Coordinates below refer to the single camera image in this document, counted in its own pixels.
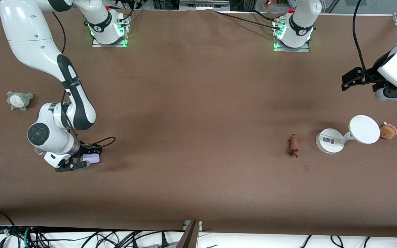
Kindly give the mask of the brown plush toy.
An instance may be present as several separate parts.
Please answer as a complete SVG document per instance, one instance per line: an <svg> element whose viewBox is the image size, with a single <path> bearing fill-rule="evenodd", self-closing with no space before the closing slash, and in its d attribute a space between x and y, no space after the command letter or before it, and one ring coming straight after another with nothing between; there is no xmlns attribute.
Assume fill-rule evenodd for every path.
<svg viewBox="0 0 397 248"><path fill-rule="evenodd" d="M397 135L397 128L391 124L384 123L380 127L380 138L390 140Z"/></svg>

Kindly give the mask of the grey metal frame beam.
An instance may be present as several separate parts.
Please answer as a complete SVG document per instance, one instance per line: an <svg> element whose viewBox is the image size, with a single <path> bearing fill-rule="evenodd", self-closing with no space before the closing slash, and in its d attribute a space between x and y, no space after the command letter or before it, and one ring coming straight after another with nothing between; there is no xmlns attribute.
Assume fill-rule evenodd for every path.
<svg viewBox="0 0 397 248"><path fill-rule="evenodd" d="M197 248L197 239L202 229L202 221L184 221L184 233L175 248Z"/></svg>

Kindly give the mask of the grey metal rail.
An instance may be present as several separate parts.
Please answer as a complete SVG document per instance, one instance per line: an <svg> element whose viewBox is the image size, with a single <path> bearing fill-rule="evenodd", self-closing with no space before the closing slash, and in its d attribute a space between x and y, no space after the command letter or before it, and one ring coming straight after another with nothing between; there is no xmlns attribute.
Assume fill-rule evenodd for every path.
<svg viewBox="0 0 397 248"><path fill-rule="evenodd" d="M179 0L179 10L230 11L230 0Z"/></svg>

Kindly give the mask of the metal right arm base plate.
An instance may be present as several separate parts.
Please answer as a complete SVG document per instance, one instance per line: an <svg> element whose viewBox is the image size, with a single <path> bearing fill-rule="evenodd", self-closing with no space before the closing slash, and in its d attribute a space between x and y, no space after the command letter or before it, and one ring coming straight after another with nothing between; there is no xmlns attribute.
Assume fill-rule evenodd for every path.
<svg viewBox="0 0 397 248"><path fill-rule="evenodd" d="M88 24L90 33L93 37L93 47L115 47L124 48L128 45L130 32L130 16L124 16L123 13L117 12L112 15L109 25L103 28Z"/></svg>

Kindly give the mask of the grey-green totoro plush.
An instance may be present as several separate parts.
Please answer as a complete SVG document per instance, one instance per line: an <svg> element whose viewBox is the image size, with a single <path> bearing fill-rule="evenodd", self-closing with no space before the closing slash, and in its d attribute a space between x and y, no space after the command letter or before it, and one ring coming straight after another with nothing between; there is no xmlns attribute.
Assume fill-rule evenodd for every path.
<svg viewBox="0 0 397 248"><path fill-rule="evenodd" d="M12 111L16 109L19 109L23 112L27 111L30 100L33 99L33 94L22 94L12 91L8 91L7 96L7 103L9 104Z"/></svg>

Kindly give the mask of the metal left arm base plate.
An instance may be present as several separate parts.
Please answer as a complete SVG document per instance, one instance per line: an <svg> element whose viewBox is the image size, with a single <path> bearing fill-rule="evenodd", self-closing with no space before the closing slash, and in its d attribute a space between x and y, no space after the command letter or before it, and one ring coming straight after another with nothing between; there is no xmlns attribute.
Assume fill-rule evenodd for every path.
<svg viewBox="0 0 397 248"><path fill-rule="evenodd" d="M286 46L281 40L274 38L274 51L281 52L310 52L309 41L306 41L302 47L292 48Z"/></svg>

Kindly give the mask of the brown lion statue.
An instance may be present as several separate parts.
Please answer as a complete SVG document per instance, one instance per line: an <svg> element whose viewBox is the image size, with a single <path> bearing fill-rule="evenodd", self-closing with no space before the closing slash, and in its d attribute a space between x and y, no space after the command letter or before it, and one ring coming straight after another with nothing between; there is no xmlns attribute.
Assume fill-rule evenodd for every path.
<svg viewBox="0 0 397 248"><path fill-rule="evenodd" d="M299 157L300 156L298 140L296 139L295 134L292 134L288 138L288 153L291 157Z"/></svg>

